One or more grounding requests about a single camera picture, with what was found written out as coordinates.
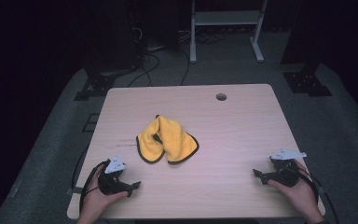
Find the person's right hand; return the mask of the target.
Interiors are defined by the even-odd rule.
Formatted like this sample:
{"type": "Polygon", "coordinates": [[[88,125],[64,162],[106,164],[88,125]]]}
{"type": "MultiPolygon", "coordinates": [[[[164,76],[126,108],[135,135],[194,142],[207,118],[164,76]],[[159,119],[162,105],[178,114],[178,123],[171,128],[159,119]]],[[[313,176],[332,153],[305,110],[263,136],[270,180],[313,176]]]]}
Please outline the person's right hand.
{"type": "Polygon", "coordinates": [[[268,184],[282,193],[305,221],[324,218],[316,202],[314,192],[305,180],[299,179],[297,184],[291,188],[272,179],[268,181],[268,184]]]}

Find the black flat stand base plate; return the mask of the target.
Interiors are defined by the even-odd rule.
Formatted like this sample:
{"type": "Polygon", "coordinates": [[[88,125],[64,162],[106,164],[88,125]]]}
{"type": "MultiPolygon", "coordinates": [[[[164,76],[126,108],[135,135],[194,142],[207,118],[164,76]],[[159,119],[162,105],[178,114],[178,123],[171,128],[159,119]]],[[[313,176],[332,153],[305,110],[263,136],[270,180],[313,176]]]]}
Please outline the black flat stand base plate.
{"type": "Polygon", "coordinates": [[[293,93],[306,93],[311,97],[331,96],[330,90],[316,77],[319,64],[306,63],[300,71],[284,72],[283,76],[293,93]]]}

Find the white metal stand frame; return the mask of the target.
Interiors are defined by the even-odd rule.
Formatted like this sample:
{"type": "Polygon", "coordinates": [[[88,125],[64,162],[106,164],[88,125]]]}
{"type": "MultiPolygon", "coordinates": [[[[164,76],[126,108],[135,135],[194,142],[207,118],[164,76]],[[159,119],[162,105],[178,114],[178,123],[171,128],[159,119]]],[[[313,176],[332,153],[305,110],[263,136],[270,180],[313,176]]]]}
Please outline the white metal stand frame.
{"type": "Polygon", "coordinates": [[[189,61],[197,61],[196,28],[199,26],[229,26],[229,25],[254,25],[255,33],[250,37],[255,58],[259,63],[265,61],[258,45],[258,38],[264,21],[268,0],[262,0],[261,8],[258,10],[244,11],[207,11],[196,10],[196,1],[191,4],[191,25],[190,25],[190,52],[189,61]]]}

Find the black stand base with struts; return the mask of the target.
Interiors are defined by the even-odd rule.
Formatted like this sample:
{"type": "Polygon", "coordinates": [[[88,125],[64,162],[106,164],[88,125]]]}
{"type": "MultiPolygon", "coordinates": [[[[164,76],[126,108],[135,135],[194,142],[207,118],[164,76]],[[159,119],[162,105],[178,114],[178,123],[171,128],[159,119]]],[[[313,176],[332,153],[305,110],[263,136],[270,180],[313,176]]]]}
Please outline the black stand base with struts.
{"type": "Polygon", "coordinates": [[[104,97],[114,87],[116,79],[137,70],[136,66],[126,69],[108,69],[100,71],[96,66],[85,68],[87,80],[83,88],[76,93],[75,101],[88,101],[90,97],[104,97]]]}

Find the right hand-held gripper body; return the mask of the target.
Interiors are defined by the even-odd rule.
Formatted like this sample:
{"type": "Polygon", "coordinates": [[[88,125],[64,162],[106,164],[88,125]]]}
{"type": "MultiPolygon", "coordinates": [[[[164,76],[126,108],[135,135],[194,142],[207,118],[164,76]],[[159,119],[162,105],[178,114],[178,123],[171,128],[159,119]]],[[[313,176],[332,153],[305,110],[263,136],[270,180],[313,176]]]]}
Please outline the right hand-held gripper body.
{"type": "Polygon", "coordinates": [[[272,153],[269,158],[277,172],[277,182],[286,187],[293,187],[298,182],[298,166],[295,159],[306,158],[304,152],[295,151],[288,148],[281,148],[272,153]]]}

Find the yellow cloth with black edge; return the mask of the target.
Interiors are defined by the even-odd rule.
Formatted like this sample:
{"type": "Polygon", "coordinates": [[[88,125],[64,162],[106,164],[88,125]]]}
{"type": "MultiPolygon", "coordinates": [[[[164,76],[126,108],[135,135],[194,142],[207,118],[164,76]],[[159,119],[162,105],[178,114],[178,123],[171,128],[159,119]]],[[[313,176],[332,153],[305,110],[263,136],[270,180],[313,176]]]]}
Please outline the yellow cloth with black edge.
{"type": "Polygon", "coordinates": [[[185,132],[179,122],[157,115],[136,136],[138,154],[147,163],[156,163],[166,156],[168,164],[184,162],[198,152],[200,144],[185,132]]]}

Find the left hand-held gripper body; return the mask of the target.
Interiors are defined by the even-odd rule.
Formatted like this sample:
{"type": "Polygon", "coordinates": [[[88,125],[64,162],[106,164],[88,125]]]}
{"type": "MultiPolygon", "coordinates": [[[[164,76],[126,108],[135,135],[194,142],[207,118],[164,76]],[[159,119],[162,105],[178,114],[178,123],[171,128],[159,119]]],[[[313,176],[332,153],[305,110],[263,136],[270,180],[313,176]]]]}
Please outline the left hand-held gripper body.
{"type": "Polygon", "coordinates": [[[113,195],[119,192],[130,192],[130,186],[119,180],[126,165],[118,156],[108,159],[98,176],[100,191],[105,195],[113,195]]]}

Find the person's left hand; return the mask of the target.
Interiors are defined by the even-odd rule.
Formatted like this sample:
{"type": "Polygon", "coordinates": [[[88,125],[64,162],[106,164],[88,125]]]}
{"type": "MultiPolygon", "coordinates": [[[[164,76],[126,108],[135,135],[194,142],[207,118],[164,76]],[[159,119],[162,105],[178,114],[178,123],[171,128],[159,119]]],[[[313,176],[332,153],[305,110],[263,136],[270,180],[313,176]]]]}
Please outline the person's left hand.
{"type": "Polygon", "coordinates": [[[110,205],[128,196],[126,191],[113,195],[104,195],[98,189],[97,177],[92,178],[89,186],[92,191],[85,196],[79,217],[100,217],[110,205]]]}

